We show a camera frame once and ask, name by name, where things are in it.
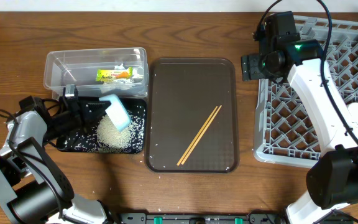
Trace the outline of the light blue bowl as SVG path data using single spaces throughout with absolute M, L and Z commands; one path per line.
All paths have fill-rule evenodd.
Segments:
M 131 118 L 117 95 L 102 96 L 99 101 L 110 102 L 111 105 L 106 109 L 106 114 L 119 132 L 131 124 Z

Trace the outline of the yellow snack wrapper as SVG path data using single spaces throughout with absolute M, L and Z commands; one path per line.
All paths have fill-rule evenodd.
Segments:
M 127 81 L 132 77 L 133 68 L 129 67 L 127 69 L 112 69 L 104 70 L 99 69 L 96 74 L 95 81 L 103 83 L 112 83 L 115 81 Z

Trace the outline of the white tissue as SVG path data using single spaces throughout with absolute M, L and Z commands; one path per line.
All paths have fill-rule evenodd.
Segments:
M 124 64 L 115 65 L 114 68 L 116 70 L 127 70 L 130 66 L 124 66 Z M 140 83 L 144 81 L 145 78 L 145 69 L 141 66 L 132 66 L 132 76 L 130 79 L 120 79 L 119 83 Z

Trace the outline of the white cup green inside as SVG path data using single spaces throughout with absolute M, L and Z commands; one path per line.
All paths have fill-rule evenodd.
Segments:
M 347 105 L 347 109 L 355 122 L 358 124 L 358 103 L 353 102 Z

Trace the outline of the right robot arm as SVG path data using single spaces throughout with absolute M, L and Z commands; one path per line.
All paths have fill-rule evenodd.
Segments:
M 261 40 L 243 55 L 245 81 L 282 78 L 294 89 L 315 129 L 321 158 L 306 175 L 307 191 L 290 204 L 288 223 L 319 223 L 358 203 L 358 123 L 330 76 L 317 40 Z

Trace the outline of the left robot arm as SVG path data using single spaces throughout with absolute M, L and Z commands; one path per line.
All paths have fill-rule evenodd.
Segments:
M 88 130 L 109 113 L 112 98 L 63 96 L 58 111 L 29 96 L 14 114 L 0 109 L 8 134 L 0 150 L 0 207 L 11 223 L 120 223 L 100 200 L 73 191 L 70 181 L 47 154 L 45 145 L 74 130 Z

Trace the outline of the grey dishwasher rack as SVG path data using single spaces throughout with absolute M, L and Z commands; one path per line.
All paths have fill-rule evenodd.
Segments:
M 358 22 L 333 21 L 328 65 L 344 102 L 358 103 Z M 313 125 L 287 82 L 259 81 L 253 153 L 260 162 L 308 169 L 320 158 Z

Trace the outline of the clear plastic bin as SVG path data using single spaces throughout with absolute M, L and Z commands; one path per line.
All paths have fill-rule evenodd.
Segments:
M 145 69 L 140 83 L 96 82 L 99 69 L 112 70 L 115 65 L 141 66 Z M 113 49 L 83 49 L 50 52 L 44 71 L 44 87 L 52 91 L 52 98 L 63 95 L 67 84 L 75 84 L 80 96 L 146 97 L 148 95 L 149 68 L 147 54 L 142 47 Z

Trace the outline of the wooden chopstick right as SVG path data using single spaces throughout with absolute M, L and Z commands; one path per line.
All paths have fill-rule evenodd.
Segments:
M 182 165 L 185 164 L 185 162 L 188 160 L 189 156 L 191 155 L 191 153 L 194 151 L 195 147 L 197 146 L 197 144 L 200 142 L 201 138 L 203 137 L 203 135 L 205 134 L 205 132 L 208 130 L 208 128 L 210 127 L 211 123 L 214 121 L 215 117 L 218 115 L 219 111 L 221 110 L 222 106 L 219 105 L 218 109 L 216 110 L 215 114 L 213 115 L 213 117 L 210 119 L 209 123 L 207 124 L 207 126 L 204 128 L 204 130 L 202 131 L 201 135 L 199 136 L 199 138 L 196 140 L 196 142 L 194 143 L 194 145 L 191 147 L 191 151 L 187 154 L 187 156 L 185 157 L 185 159 L 183 160 Z

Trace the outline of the wooden chopstick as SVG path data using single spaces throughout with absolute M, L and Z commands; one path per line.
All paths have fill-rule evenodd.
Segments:
M 197 144 L 200 142 L 201 138 L 203 137 L 203 135 L 205 134 L 205 132 L 208 130 L 208 128 L 210 127 L 211 123 L 214 121 L 215 117 L 218 115 L 219 111 L 221 110 L 222 106 L 219 105 L 218 109 L 216 110 L 215 114 L 213 115 L 213 117 L 210 119 L 209 123 L 207 124 L 207 126 L 204 128 L 204 130 L 202 131 L 201 135 L 199 136 L 199 138 L 196 140 L 196 142 L 194 143 L 194 145 L 191 147 L 191 151 L 187 154 L 187 156 L 185 157 L 185 159 L 183 160 L 182 165 L 185 164 L 185 162 L 188 160 L 189 156 L 191 155 L 191 153 L 194 151 L 195 147 L 197 146 Z
M 196 142 L 196 140 L 199 138 L 199 136 L 201 135 L 202 131 L 204 130 L 204 128 L 207 126 L 207 124 L 209 123 L 210 119 L 213 117 L 213 115 L 215 114 L 216 110 L 218 109 L 218 106 L 216 106 L 214 108 L 214 110 L 211 112 L 211 114 L 208 116 L 208 118 L 206 119 L 206 121 L 204 122 L 204 124 L 202 125 L 202 127 L 200 128 L 200 130 L 197 132 L 196 136 L 193 138 L 193 140 L 191 141 L 190 145 L 187 147 L 186 151 L 183 153 L 183 155 L 181 156 L 181 158 L 179 159 L 179 161 L 177 162 L 177 166 L 181 165 L 183 160 L 185 159 L 185 157 L 187 156 L 187 154 L 191 151 L 191 147 L 194 145 L 194 143 Z

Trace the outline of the wooden chopstick left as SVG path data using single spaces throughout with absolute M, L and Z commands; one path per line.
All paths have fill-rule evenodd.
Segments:
M 179 161 L 177 162 L 177 166 L 181 165 L 183 160 L 185 159 L 185 157 L 187 156 L 187 154 L 191 151 L 191 147 L 194 145 L 194 143 L 196 142 L 196 140 L 199 138 L 199 136 L 201 135 L 202 131 L 204 130 L 204 128 L 207 126 L 207 124 L 209 123 L 210 119 L 213 117 L 213 115 L 215 114 L 216 110 L 218 109 L 218 106 L 216 106 L 214 108 L 214 110 L 211 112 L 211 114 L 208 116 L 208 118 L 206 119 L 206 121 L 204 122 L 204 124 L 202 125 L 202 127 L 200 128 L 200 130 L 197 132 L 196 136 L 193 138 L 193 140 L 191 141 L 190 145 L 187 147 L 186 151 L 183 153 L 183 155 L 181 156 L 181 158 L 179 159 Z

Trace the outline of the brown serving tray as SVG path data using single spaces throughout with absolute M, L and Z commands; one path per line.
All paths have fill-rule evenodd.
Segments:
M 239 163 L 236 79 L 224 58 L 161 58 L 150 73 L 145 163 L 154 172 L 230 173 Z M 216 106 L 188 160 L 177 162 Z

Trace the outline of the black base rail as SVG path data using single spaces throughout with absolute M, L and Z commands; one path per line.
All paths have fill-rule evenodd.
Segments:
M 121 213 L 121 223 L 126 224 L 287 224 L 281 215 L 251 213 L 248 215 L 202 214 L 146 214 Z

